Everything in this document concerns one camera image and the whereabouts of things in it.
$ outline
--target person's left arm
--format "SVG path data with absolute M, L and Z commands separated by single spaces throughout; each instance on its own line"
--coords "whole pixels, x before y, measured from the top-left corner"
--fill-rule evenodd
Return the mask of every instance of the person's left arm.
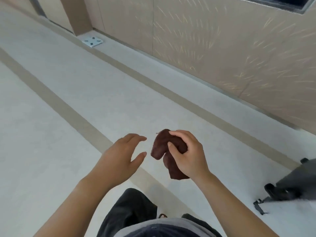
M 133 161 L 132 154 L 146 137 L 128 134 L 117 140 L 92 171 L 84 177 L 34 237 L 81 237 L 106 193 L 128 180 L 143 162 L 146 152 Z

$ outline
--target hand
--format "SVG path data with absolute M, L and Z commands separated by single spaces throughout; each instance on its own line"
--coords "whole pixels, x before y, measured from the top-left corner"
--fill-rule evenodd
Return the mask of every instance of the hand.
M 202 144 L 189 131 L 169 131 L 171 135 L 180 137 L 188 146 L 188 151 L 180 154 L 177 148 L 168 142 L 169 151 L 179 169 L 193 181 L 210 174 Z
M 137 171 L 147 155 L 146 152 L 142 152 L 131 161 L 136 146 L 140 141 L 146 139 L 137 134 L 128 134 L 118 139 L 103 153 L 89 176 L 93 176 L 93 181 L 99 183 L 104 191 L 109 191 L 127 181 Z

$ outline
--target person's right arm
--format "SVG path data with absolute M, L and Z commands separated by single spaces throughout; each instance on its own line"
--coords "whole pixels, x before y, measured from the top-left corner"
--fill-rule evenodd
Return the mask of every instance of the person's right arm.
M 209 171 L 203 146 L 192 133 L 178 130 L 170 134 L 182 138 L 188 145 L 188 151 L 180 154 L 168 143 L 179 169 L 203 192 L 228 237 L 278 237 Z

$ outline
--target forearm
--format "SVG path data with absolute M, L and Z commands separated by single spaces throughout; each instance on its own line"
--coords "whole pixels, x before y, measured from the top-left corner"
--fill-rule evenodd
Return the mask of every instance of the forearm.
M 81 237 L 109 190 L 98 188 L 90 176 L 82 179 L 34 237 Z
M 195 180 L 228 237 L 278 237 L 212 174 Z

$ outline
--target pants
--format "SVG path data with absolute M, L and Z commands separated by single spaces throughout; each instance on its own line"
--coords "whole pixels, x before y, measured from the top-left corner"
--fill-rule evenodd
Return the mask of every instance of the pants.
M 147 220 L 156 219 L 157 206 L 154 205 L 142 192 L 129 188 L 117 200 L 106 215 L 97 237 L 113 237 L 119 230 Z M 184 214 L 182 218 L 191 220 L 211 231 L 216 237 L 221 235 L 208 225 L 192 215 Z

